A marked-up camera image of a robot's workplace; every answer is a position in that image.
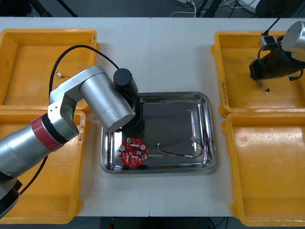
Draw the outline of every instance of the white tabletop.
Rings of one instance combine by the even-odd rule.
[[[281,19],[286,31],[302,19]],[[230,216],[232,191],[224,120],[211,45],[217,31],[264,31],[274,19],[0,18],[6,28],[92,28],[101,50],[129,69],[139,92],[199,91],[211,103],[218,157],[213,173],[108,175],[100,166],[100,127],[92,123],[84,158],[80,216]],[[114,68],[98,58],[111,76]]]

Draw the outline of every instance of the circular circuit board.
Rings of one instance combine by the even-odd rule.
[[[123,141],[119,148],[119,157],[130,167],[141,166],[148,158],[148,145],[142,139],[132,137]]]

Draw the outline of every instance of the metal tray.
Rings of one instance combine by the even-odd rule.
[[[208,172],[216,164],[216,152],[210,103],[199,92],[140,93],[143,104],[142,127],[137,130],[106,133],[102,129],[101,167],[108,174],[152,174]],[[173,153],[194,154],[191,137],[203,141],[206,134],[209,153],[197,158],[167,156],[158,153],[155,144],[162,150]],[[148,159],[141,167],[127,167],[118,155],[122,140],[137,137],[149,146]]]

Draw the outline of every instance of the yellow plastic bin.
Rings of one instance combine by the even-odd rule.
[[[305,113],[233,113],[222,130],[233,215],[246,226],[305,226]]]
[[[52,68],[69,47],[85,44],[99,49],[93,30],[19,30],[0,34],[0,110],[45,110]],[[96,53],[79,48],[69,52],[57,71],[72,77],[95,64]],[[53,88],[68,77],[54,76]],[[77,110],[90,111],[84,100]]]
[[[219,112],[305,112],[305,77],[289,81],[288,77],[264,80],[270,88],[265,94],[252,78],[250,63],[257,58],[262,32],[217,32],[212,53],[215,56],[221,100]],[[285,32],[271,32],[276,38]]]
[[[23,128],[45,111],[0,111],[0,139]],[[81,210],[80,188],[84,144],[88,123],[85,114],[76,111],[74,121],[80,134],[49,155],[33,182],[17,204],[5,215],[2,224],[69,223]],[[28,184],[40,164],[18,179]]]

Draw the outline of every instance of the floor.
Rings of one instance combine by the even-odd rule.
[[[55,0],[39,0],[40,3],[49,11],[53,17],[71,17],[71,15]],[[64,0],[64,2],[76,13],[79,17],[170,17],[176,11],[193,12],[193,8],[184,8],[175,0]],[[217,10],[215,17],[226,18],[232,11],[232,8],[224,6]],[[235,18],[251,18],[253,13],[244,8],[235,9],[232,17]],[[177,13],[173,17],[193,17],[191,13]],[[305,17],[305,12],[299,13],[296,17]],[[225,229],[226,219],[223,217],[212,217],[212,221],[217,229]],[[0,225],[0,229],[107,229],[110,224],[114,225],[115,229],[137,229],[140,228],[143,218],[111,218],[111,217],[75,217],[74,220],[66,225]],[[175,223],[182,219],[173,219],[171,227],[175,228]],[[188,218],[190,227],[185,228],[200,228],[208,229],[207,218]],[[244,229],[242,223],[230,217],[227,229]]]
[[[71,17],[55,0],[40,0],[40,2],[53,17]],[[64,2],[79,17],[169,17],[176,11],[193,12],[192,7],[179,6],[176,0],[65,0]],[[231,11],[230,7],[221,7],[217,10],[216,17],[226,18]],[[232,17],[250,18],[253,15],[253,13],[241,8],[235,9]],[[178,13],[173,17],[193,17],[193,14]]]
[[[112,217],[75,217],[71,223],[64,225],[0,225],[0,229],[213,229],[208,226],[206,217],[202,218],[170,218],[162,226],[157,227],[151,221],[159,223],[160,218],[112,218]],[[211,217],[216,229],[225,229],[226,218]],[[227,229],[246,229],[239,220],[230,217]],[[253,227],[255,229],[281,229],[281,227]]]

